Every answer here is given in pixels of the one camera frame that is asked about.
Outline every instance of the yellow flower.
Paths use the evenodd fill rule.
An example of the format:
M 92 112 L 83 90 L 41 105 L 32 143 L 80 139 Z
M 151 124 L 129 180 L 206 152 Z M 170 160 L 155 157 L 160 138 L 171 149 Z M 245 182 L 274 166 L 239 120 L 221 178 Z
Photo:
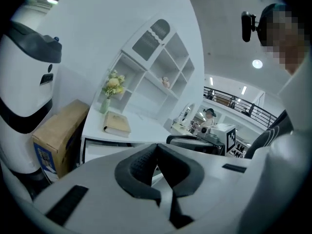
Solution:
M 107 87 L 116 87 L 119 86 L 119 80 L 117 78 L 110 78 L 107 82 Z
M 125 76 L 118 76 L 118 80 L 120 83 L 123 83 L 125 81 Z
M 119 86 L 116 88 L 116 93 L 122 93 L 123 92 L 123 87 Z

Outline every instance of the white counter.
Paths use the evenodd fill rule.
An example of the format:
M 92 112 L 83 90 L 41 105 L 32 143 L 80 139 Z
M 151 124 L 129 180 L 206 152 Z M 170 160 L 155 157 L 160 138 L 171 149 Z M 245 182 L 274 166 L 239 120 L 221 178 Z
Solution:
M 171 127 L 171 130 L 177 132 L 175 134 L 181 134 L 181 135 L 192 135 L 189 131 L 186 130 L 186 127 L 181 126 L 180 124 L 173 124 Z
M 113 108 L 109 110 L 120 113 Z M 105 115 L 97 111 L 93 105 L 91 106 L 81 136 L 80 164 L 92 159 L 88 157 L 88 152 L 85 151 L 86 140 L 135 144 L 166 143 L 167 137 L 171 134 L 151 118 L 127 111 L 124 111 L 123 115 L 127 117 L 131 128 L 131 133 L 128 138 L 105 133 L 103 131 Z

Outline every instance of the white shelf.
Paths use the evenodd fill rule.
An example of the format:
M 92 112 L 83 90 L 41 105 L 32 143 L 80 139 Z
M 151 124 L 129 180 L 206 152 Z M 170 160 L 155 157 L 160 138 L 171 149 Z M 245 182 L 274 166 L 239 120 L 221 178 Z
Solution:
M 125 75 L 125 82 L 124 93 L 111 98 L 111 109 L 123 114 L 133 112 L 163 125 L 182 95 L 194 67 L 172 25 L 167 36 L 159 38 L 165 33 L 158 31 L 160 25 L 156 22 L 159 19 L 162 18 L 154 18 L 139 29 L 112 65 L 110 71 L 115 69 L 119 75 Z M 163 77 L 168 78 L 169 88 L 162 84 Z M 93 104 L 100 107 L 104 98 L 105 95 L 98 91 Z
M 170 89 L 165 88 L 162 82 L 159 79 L 157 79 L 152 73 L 147 72 L 145 73 L 144 77 L 147 78 L 152 84 L 154 84 L 158 89 L 160 89 L 165 94 L 177 98 L 175 93 L 173 93 Z
M 189 81 L 189 79 L 191 78 L 193 72 L 194 72 L 193 63 L 192 63 L 191 59 L 188 59 L 188 61 L 186 62 L 184 68 L 182 69 L 182 73 L 185 76 L 186 81 Z
M 121 99 L 115 98 L 114 96 L 111 97 L 111 105 L 110 107 L 116 108 L 117 110 L 120 110 L 123 112 L 125 109 L 132 93 L 129 91 L 125 91 L 123 97 Z
M 185 79 L 185 77 L 180 74 L 178 79 L 175 81 L 174 85 L 172 86 L 172 91 L 178 96 L 180 97 L 185 86 L 187 84 L 187 81 Z
M 158 79 L 167 77 L 172 84 L 179 74 L 179 68 L 168 52 L 163 49 L 152 64 L 150 72 Z
M 165 46 L 165 49 L 174 59 L 179 68 L 183 66 L 189 56 L 182 40 L 177 33 L 175 33 L 173 37 L 169 40 L 169 42 Z
M 120 55 L 112 70 L 117 70 L 118 75 L 125 76 L 125 82 L 122 86 L 129 89 L 129 91 L 135 90 L 144 75 L 144 69 L 125 54 Z
M 161 125 L 164 125 L 166 120 L 168 119 L 168 112 L 172 112 L 175 108 L 178 99 L 175 97 L 168 96 L 165 101 L 163 102 L 156 119 Z

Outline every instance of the flower vase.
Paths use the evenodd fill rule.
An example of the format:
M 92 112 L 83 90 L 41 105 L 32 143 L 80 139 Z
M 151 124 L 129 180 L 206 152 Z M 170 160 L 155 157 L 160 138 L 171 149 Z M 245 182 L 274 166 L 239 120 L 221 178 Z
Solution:
M 101 108 L 99 109 L 100 113 L 101 114 L 106 114 L 106 112 L 108 111 L 108 108 L 111 104 L 111 99 L 110 98 L 106 98 L 102 105 L 101 105 Z

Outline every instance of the blue label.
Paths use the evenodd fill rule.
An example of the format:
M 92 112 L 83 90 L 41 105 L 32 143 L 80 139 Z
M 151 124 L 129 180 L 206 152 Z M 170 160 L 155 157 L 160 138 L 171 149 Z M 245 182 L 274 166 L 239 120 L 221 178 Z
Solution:
M 34 147 L 41 167 L 46 171 L 56 174 L 57 172 L 55 170 L 51 152 L 44 149 L 42 146 L 39 146 L 37 143 L 34 143 Z

